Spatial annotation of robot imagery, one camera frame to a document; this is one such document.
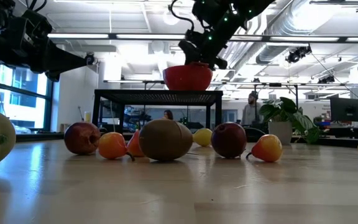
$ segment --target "ceiling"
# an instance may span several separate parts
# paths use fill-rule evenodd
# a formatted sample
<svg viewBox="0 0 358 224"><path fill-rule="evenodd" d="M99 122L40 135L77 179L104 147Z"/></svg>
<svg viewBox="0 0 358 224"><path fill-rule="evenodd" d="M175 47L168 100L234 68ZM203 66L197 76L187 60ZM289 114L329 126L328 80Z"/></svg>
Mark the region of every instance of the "ceiling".
<svg viewBox="0 0 358 224"><path fill-rule="evenodd" d="M25 0L15 0L15 2L16 13L24 12ZM42 2L43 0L38 0L37 6ZM291 1L276 0L259 17L248 23L248 31L239 29L237 33L274 32L271 27L278 23L281 17L290 16L286 15L286 10L283 10L289 2ZM300 28L300 35L358 35L356 12L358 6L310 5L307 0L294 0L293 4L296 2L306 3L305 7L308 7L300 8L293 15L292 23ZM49 20L54 32L184 34L190 28L190 24L187 21L177 21L168 13L167 6L170 3L171 0L49 0L40 13ZM195 29L202 32L199 22L191 14L192 5L191 0L180 0L174 9L181 16L192 19L196 24ZM116 52L120 56L122 75L125 79L142 78L142 76L143 79L148 79L153 72L161 72L164 67L181 65L185 59L183 52L177 47L177 42L164 42L165 54L162 55L153 52L151 41L65 40L57 44L64 44L67 51L79 55L95 51L100 61L106 63L108 63L106 60L108 52ZM261 65L257 64L255 56L266 46L257 47L257 44L230 43L220 54L229 62L230 68L214 72L214 80L251 82L254 78L259 78L261 82L316 83L319 77L327 74L324 72L326 67L332 69L338 78L346 82L350 68L358 63L358 44L311 44L313 54L319 62L314 56L307 55L298 63L289 66L284 59L288 51L294 47L285 47L285 50L276 55L269 64ZM121 86L121 88L137 87L143 88L133 84ZM163 88L163 86L155 85L153 88Z"/></svg>

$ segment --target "wooden table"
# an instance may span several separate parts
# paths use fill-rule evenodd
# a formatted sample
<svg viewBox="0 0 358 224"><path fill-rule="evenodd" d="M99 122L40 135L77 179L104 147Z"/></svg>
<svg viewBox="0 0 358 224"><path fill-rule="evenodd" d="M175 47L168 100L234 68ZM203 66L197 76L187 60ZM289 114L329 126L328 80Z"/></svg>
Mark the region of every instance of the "wooden table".
<svg viewBox="0 0 358 224"><path fill-rule="evenodd" d="M17 144L0 162L0 223L358 223L355 149L294 144L273 164L191 153L162 164Z"/></svg>

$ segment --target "exposed duct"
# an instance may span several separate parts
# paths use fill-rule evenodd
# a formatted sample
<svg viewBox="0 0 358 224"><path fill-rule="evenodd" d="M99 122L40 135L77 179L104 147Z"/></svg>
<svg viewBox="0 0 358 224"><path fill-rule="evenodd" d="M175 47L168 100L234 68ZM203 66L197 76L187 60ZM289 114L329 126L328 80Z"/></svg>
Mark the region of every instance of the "exposed duct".
<svg viewBox="0 0 358 224"><path fill-rule="evenodd" d="M310 0L292 1L277 20L267 27L265 35L310 35L326 23L335 13L337 6L317 6ZM288 46L272 46L255 43L235 66L238 71L250 59L250 63L269 64L275 57L286 51Z"/></svg>

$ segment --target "white ceiling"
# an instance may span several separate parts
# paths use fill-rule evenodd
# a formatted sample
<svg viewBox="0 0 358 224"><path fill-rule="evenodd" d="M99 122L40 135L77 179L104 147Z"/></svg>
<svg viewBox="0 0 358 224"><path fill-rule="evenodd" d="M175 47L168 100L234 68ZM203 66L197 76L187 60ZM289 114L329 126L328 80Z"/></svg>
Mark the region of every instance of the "white ceiling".
<svg viewBox="0 0 358 224"><path fill-rule="evenodd" d="M37 5L41 5L43 0L38 0ZM114 32L114 33L172 33L184 34L190 28L187 21L179 21L175 25L168 23L174 21L171 15L166 15L167 6L171 0L111 0L111 3L89 3L95 0L49 0L46 7L40 11L53 25L54 32ZM17 13L24 12L25 0L15 0L17 3ZM265 12L267 23L278 14L289 0L277 0ZM202 31L199 22L195 20L191 14L193 1L178 1L175 10L182 16L193 19L196 24L196 30ZM330 18L325 24L317 28L312 35L358 35L358 13L357 7L343 6L339 8L337 13ZM153 70L158 70L157 62L161 57L149 54L148 44L150 42L129 42L129 41L106 41L106 40L71 40L62 42L66 44L66 50L75 49L76 54L83 54L81 48L84 46L92 47L97 45L109 46L114 45L123 61L123 75L134 74L151 74ZM168 45L176 45L175 42L169 42ZM358 44L311 44L313 53L319 58L323 65L327 68L338 67L335 69L339 77L346 78L349 75L349 67L355 63L346 63L348 60L358 58ZM233 54L235 47L231 51L225 52L226 55ZM180 51L175 55L169 53L164 55L167 65L183 64L184 56ZM252 80L258 72L263 71L264 77L260 79L271 82L286 82L288 77L291 81L301 77L302 80L309 80L313 75L319 74L325 69L313 58L308 55L300 62L293 64L289 69L288 65L283 62L283 57L277 57L272 64L261 67L260 65L247 65L247 72L241 71L237 77L247 77Z"/></svg>

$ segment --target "orange pear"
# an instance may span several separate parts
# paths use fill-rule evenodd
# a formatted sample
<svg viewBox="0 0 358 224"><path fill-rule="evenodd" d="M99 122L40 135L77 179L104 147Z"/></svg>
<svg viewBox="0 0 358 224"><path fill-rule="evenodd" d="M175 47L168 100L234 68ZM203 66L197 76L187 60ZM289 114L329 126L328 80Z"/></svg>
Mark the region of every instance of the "orange pear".
<svg viewBox="0 0 358 224"><path fill-rule="evenodd" d="M266 134L258 140L251 152L248 153L246 159L250 155L253 155L265 162L275 162L281 158L282 154L283 146L278 137L273 134Z"/></svg>
<svg viewBox="0 0 358 224"><path fill-rule="evenodd" d="M130 152L134 157L144 157L143 152L140 150L139 146L139 130L136 130L131 140L128 142L128 152Z"/></svg>

